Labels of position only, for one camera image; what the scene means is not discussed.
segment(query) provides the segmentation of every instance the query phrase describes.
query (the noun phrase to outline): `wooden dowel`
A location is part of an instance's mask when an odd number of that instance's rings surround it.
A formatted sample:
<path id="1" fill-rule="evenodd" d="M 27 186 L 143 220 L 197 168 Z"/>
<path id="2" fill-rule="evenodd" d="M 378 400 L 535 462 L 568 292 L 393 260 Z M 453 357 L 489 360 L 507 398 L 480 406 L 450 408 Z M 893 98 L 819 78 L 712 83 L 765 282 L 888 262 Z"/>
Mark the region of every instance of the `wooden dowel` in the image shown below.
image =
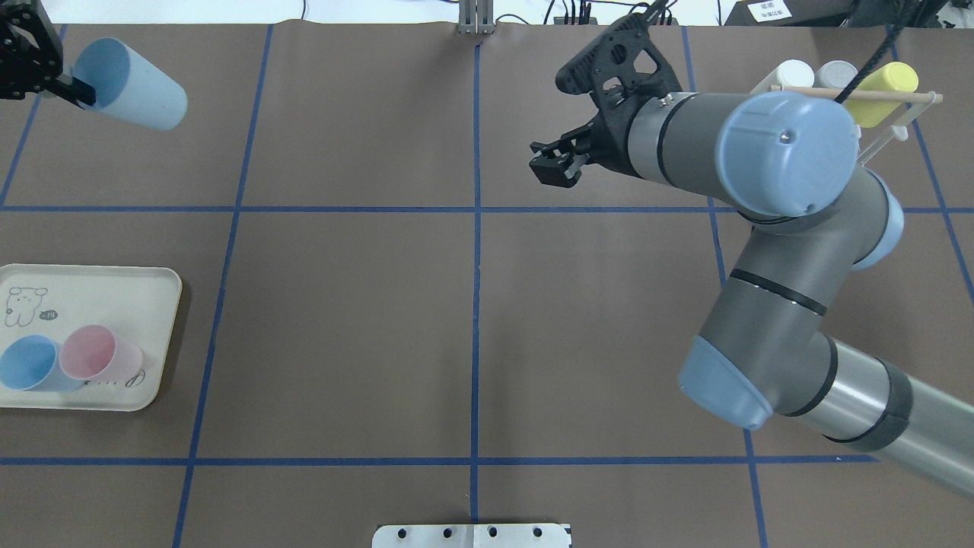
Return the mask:
<path id="1" fill-rule="evenodd" d="M 836 98 L 842 92 L 842 90 L 830 90 L 828 88 L 793 88 L 791 86 L 768 86 L 768 90 L 772 92 L 798 92 L 814 98 Z M 896 102 L 931 102 L 929 94 L 906 94 L 901 92 L 863 92 L 854 90 L 849 94 L 849 98 L 859 100 L 895 100 Z M 943 101 L 944 96 L 936 94 L 933 99 L 933 104 L 939 104 Z"/>

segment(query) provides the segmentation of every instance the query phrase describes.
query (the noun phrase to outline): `light blue cup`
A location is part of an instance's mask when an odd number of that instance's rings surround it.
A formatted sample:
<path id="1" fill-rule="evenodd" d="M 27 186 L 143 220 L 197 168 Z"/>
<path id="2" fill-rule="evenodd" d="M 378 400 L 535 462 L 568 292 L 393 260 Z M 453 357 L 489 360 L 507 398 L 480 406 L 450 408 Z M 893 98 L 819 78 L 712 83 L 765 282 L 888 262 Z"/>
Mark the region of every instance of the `light blue cup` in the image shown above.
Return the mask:
<path id="1" fill-rule="evenodd" d="M 0 356 L 0 383 L 13 390 L 69 392 L 85 383 L 69 377 L 57 363 L 57 343 L 32 334 L 18 339 Z"/>
<path id="2" fill-rule="evenodd" d="M 94 105 L 81 105 L 87 110 L 161 132 L 179 125 L 186 114 L 182 87 L 115 38 L 85 48 L 72 75 L 94 88 Z"/>

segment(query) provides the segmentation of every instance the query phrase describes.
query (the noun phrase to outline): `tray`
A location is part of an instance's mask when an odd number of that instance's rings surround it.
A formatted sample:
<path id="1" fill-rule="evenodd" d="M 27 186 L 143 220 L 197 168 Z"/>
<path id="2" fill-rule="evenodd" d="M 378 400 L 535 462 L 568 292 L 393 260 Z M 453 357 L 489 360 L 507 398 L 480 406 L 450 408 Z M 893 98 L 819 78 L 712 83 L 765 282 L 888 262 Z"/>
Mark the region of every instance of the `tray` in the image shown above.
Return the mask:
<path id="1" fill-rule="evenodd" d="M 11 301 L 11 290 L 30 299 Z M 102 324 L 142 350 L 142 370 L 125 382 L 88 383 L 71 392 L 0 385 L 0 407 L 138 411 L 159 392 L 182 280 L 168 268 L 8 264 L 0 267 L 0 352 L 29 334 L 58 344 L 76 329 Z"/>

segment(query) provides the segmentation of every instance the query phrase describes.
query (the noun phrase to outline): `white label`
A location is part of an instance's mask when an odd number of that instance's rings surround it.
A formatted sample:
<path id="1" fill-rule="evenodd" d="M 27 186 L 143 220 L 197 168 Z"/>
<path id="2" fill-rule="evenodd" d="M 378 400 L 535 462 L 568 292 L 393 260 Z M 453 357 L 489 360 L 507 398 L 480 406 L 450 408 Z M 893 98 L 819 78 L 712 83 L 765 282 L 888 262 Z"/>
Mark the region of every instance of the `white label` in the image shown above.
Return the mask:
<path id="1" fill-rule="evenodd" d="M 791 12 L 788 11 L 788 6 L 785 5 L 784 0 L 767 0 L 767 2 L 748 4 L 747 9 L 751 10 L 751 15 L 757 22 L 783 20 L 791 17 Z"/>

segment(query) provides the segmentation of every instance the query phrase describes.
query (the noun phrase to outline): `blue joint cap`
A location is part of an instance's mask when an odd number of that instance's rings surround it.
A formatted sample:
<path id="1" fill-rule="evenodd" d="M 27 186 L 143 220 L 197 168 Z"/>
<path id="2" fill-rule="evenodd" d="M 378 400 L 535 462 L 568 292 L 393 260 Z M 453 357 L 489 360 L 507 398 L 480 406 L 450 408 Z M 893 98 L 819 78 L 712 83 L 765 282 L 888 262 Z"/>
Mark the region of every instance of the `blue joint cap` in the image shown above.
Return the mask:
<path id="1" fill-rule="evenodd" d="M 890 254 L 896 248 L 896 244 L 900 243 L 900 237 L 903 236 L 903 208 L 900 207 L 900 202 L 889 191 L 889 187 L 886 186 L 886 181 L 873 173 L 872 170 L 867 169 L 866 171 L 876 179 L 882 186 L 883 192 L 886 193 L 886 205 L 888 208 L 886 228 L 882 231 L 880 242 L 876 244 L 869 254 L 856 261 L 852 265 L 852 270 L 862 270 L 880 262 L 880 259 Z"/>
<path id="2" fill-rule="evenodd" d="M 695 336 L 680 372 L 680 390 L 702 408 L 748 430 L 757 430 L 774 414 L 744 373 L 705 338 Z"/>
<path id="3" fill-rule="evenodd" d="M 812 215 L 836 201 L 855 169 L 855 122 L 833 100 L 794 92 L 741 103 L 717 136 L 721 184 L 761 215 Z"/>

